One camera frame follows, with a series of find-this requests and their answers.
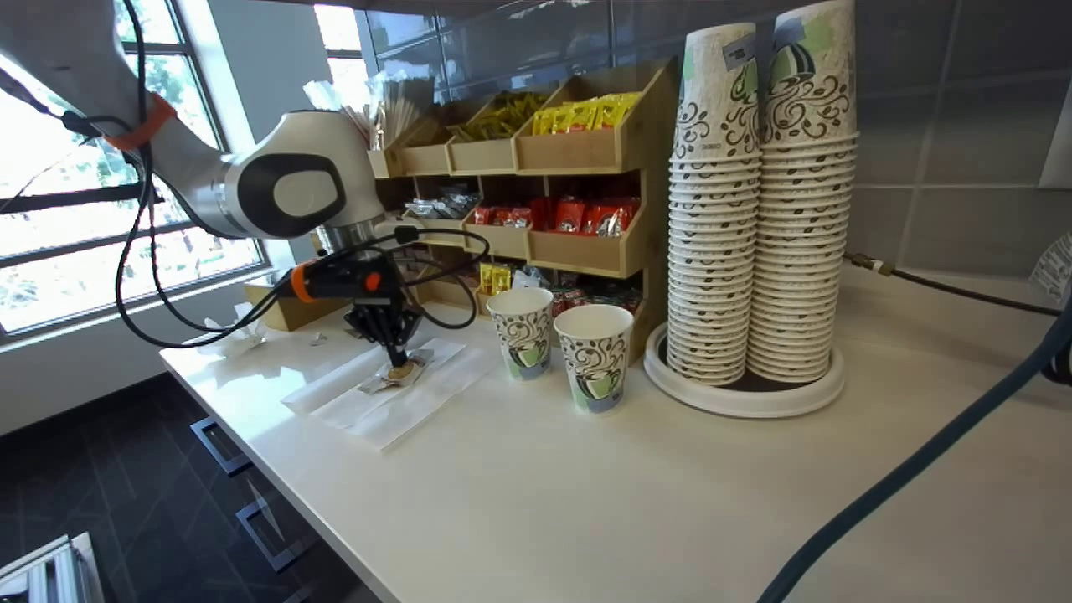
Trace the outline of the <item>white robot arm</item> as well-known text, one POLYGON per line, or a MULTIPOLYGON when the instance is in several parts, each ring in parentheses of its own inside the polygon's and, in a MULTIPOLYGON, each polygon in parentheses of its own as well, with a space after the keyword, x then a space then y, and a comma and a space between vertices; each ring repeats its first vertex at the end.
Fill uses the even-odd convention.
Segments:
POLYGON ((112 0, 0 0, 0 49, 61 93, 81 124, 136 165, 141 194, 159 176, 188 219, 221 239, 297 239, 328 228, 334 250, 292 269, 237 326, 277 299, 351 306, 347 326, 409 364, 419 312, 389 259, 368 143, 340 112, 292 112, 248 155, 201 142, 149 93, 112 39, 112 0))

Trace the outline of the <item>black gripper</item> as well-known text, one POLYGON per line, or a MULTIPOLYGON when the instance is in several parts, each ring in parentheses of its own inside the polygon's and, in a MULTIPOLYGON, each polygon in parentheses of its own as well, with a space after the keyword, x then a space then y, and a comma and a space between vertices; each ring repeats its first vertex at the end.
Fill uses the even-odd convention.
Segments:
POLYGON ((368 342, 384 345, 390 370, 403 370, 403 357, 413 363, 413 336, 419 328, 419 308, 404 295, 390 299, 357 299, 345 320, 368 342))

